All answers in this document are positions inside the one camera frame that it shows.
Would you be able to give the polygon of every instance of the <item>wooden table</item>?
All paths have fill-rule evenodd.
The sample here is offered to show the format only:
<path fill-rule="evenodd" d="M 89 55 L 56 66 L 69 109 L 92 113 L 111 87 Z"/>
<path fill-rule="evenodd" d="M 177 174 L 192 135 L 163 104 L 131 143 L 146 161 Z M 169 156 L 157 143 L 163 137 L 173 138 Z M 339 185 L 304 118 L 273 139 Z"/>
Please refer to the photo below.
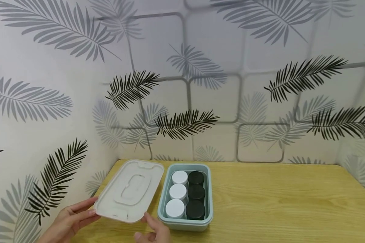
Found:
<path fill-rule="evenodd" d="M 125 161 L 116 162 L 96 195 Z M 160 163 L 166 172 L 178 162 Z M 202 233 L 172 231 L 174 243 L 365 243 L 365 189 L 339 166 L 205 164 L 212 173 L 214 219 Z M 148 210 L 153 216 L 164 177 Z M 137 231 L 150 228 L 102 218 L 80 230 L 72 242 L 135 242 Z"/>

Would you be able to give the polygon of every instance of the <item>black jar lid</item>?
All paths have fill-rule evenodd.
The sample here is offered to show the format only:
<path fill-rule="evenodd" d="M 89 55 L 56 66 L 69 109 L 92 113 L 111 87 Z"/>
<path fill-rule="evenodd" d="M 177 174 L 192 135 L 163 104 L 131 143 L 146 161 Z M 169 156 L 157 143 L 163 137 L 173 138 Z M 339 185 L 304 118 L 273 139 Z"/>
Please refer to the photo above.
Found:
<path fill-rule="evenodd" d="M 200 171 L 192 171 L 188 175 L 188 183 L 189 184 L 204 184 L 204 175 Z"/>
<path fill-rule="evenodd" d="M 204 202 L 205 189 L 197 184 L 189 185 L 188 187 L 188 198 L 193 200 L 200 200 Z"/>
<path fill-rule="evenodd" d="M 199 200 L 189 200 L 187 207 L 185 208 L 187 219 L 190 220 L 204 220 L 205 207 Z"/>

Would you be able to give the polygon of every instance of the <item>gray palm leaf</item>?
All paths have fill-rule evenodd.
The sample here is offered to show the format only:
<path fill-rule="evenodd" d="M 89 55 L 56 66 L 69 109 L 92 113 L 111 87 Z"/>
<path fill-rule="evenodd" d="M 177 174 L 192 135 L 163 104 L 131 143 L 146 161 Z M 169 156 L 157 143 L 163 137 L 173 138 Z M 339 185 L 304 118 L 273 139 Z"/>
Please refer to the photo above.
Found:
<path fill-rule="evenodd" d="M 112 43 L 116 36 L 100 22 L 96 24 L 87 9 L 84 14 L 78 4 L 71 10 L 63 0 L 0 0 L 0 16 L 5 17 L 2 21 L 8 23 L 6 26 L 26 27 L 22 35 L 34 32 L 34 41 L 71 50 L 70 55 L 75 57 L 86 54 L 87 60 L 93 56 L 95 61 L 100 56 L 104 61 L 103 50 L 113 54 L 103 45 Z"/>
<path fill-rule="evenodd" d="M 256 141 L 264 141 L 267 133 L 267 126 L 257 125 L 266 119 L 268 108 L 267 99 L 262 92 L 254 92 L 253 96 L 247 95 L 241 100 L 240 118 L 237 125 L 242 125 L 239 130 L 239 141 L 244 146 L 252 142 L 257 146 Z"/>
<path fill-rule="evenodd" d="M 326 164 L 326 162 L 315 159 L 312 161 L 310 157 L 307 157 L 306 159 L 304 157 L 292 157 L 293 159 L 290 159 L 289 161 L 292 164 Z"/>
<path fill-rule="evenodd" d="M 293 111 L 289 111 L 285 117 L 281 117 L 279 123 L 266 134 L 265 141 L 274 141 L 272 146 L 278 143 L 280 148 L 295 143 L 295 140 L 304 137 L 311 128 L 309 122 L 313 115 L 325 109 L 334 109 L 335 105 L 335 100 L 323 95 L 305 101 L 302 107 L 297 106 L 294 109 L 296 117 L 293 117 Z"/>
<path fill-rule="evenodd" d="M 180 161 L 180 159 L 178 157 L 170 157 L 169 155 L 164 155 L 164 154 L 157 154 L 156 156 L 154 156 L 155 160 L 161 160 L 161 161 Z"/>
<path fill-rule="evenodd" d="M 93 108 L 92 114 L 97 134 L 104 144 L 116 149 L 119 143 L 124 143 L 126 140 L 124 129 L 119 128 L 115 109 L 108 102 L 99 100 Z"/>
<path fill-rule="evenodd" d="M 168 110 L 165 106 L 160 106 L 155 103 L 148 105 L 146 110 L 144 110 L 144 114 L 139 112 L 129 124 L 129 127 L 132 129 L 128 130 L 126 143 L 135 144 L 135 149 L 138 145 L 142 148 L 149 146 L 151 141 L 155 140 L 157 137 L 158 128 L 155 120 L 159 115 L 164 114 L 168 114 Z"/>
<path fill-rule="evenodd" d="M 132 18 L 137 12 L 133 10 L 134 2 L 127 0 L 90 0 L 93 10 L 100 15 L 100 20 L 107 30 L 118 38 L 143 39 L 139 23 Z"/>
<path fill-rule="evenodd" d="M 196 149 L 196 161 L 224 161 L 224 157 L 213 146 L 199 146 Z"/>
<path fill-rule="evenodd" d="M 86 182 L 85 191 L 90 195 L 94 195 L 106 176 L 107 173 L 105 171 L 96 172 L 95 175 L 92 176 L 92 179 Z"/>
<path fill-rule="evenodd" d="M 24 184 L 18 180 L 6 190 L 6 196 L 1 198 L 3 209 L 0 209 L 0 243 L 30 243 L 36 242 L 41 234 L 38 219 L 25 210 L 28 207 L 28 197 L 37 179 L 28 175 Z"/>
<path fill-rule="evenodd" d="M 365 188 L 365 161 L 357 156 L 347 156 L 343 167 Z"/>
<path fill-rule="evenodd" d="M 29 118 L 37 121 L 64 118 L 70 116 L 73 106 L 70 97 L 60 94 L 58 90 L 45 89 L 43 87 L 30 87 L 23 81 L 11 85 L 11 79 L 4 82 L 0 79 L 0 110 L 4 115 L 6 111 L 18 120 L 24 122 Z"/>
<path fill-rule="evenodd" d="M 276 43 L 283 38 L 287 44 L 289 31 L 293 30 L 306 43 L 307 40 L 295 29 L 296 25 L 313 19 L 310 2 L 304 0 L 211 0 L 218 12 L 226 12 L 223 19 L 238 23 L 239 28 L 254 30 L 251 36 L 266 38 L 265 43 Z"/>
<path fill-rule="evenodd" d="M 170 56 L 172 66 L 182 71 L 183 77 L 192 81 L 198 86 L 205 86 L 207 89 L 219 89 L 227 82 L 227 75 L 223 73 L 221 66 L 204 56 L 201 51 L 195 51 L 195 47 L 186 46 L 183 43 L 180 51 L 169 44 L 177 55 Z"/>
<path fill-rule="evenodd" d="M 320 20 L 322 17 L 330 14 L 330 23 L 333 14 L 341 18 L 350 18 L 354 15 L 351 15 L 352 8 L 356 6 L 356 4 L 352 4 L 353 0 L 307 0 L 311 5 L 310 9 L 312 10 L 312 14 L 316 15 L 315 21 Z"/>

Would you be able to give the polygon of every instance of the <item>hand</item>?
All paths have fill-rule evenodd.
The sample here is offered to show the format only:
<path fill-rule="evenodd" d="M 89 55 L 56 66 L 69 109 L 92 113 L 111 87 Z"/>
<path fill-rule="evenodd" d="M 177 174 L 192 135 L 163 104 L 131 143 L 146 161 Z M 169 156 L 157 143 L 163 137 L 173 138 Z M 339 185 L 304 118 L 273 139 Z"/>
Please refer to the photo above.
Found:
<path fill-rule="evenodd" d="M 81 228 L 100 219 L 95 210 L 88 210 L 96 200 L 92 197 L 62 209 L 38 243 L 69 243 Z"/>
<path fill-rule="evenodd" d="M 147 223 L 154 232 L 147 233 L 146 235 L 136 232 L 134 238 L 137 243 L 172 243 L 169 228 L 157 218 L 153 218 L 146 212 L 141 221 L 142 223 Z"/>

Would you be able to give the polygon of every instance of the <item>black jar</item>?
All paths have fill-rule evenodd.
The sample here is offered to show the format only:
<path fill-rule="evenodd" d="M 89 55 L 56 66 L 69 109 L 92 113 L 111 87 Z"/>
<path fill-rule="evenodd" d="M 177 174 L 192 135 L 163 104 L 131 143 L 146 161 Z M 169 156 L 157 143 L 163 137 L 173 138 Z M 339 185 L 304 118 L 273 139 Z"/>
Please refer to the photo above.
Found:
<path fill-rule="evenodd" d="M 204 220 L 205 217 L 205 207 L 199 200 L 189 200 L 186 208 L 185 214 L 189 220 Z"/>
<path fill-rule="evenodd" d="M 188 175 L 188 183 L 189 185 L 204 185 L 204 175 L 200 171 L 192 171 Z"/>

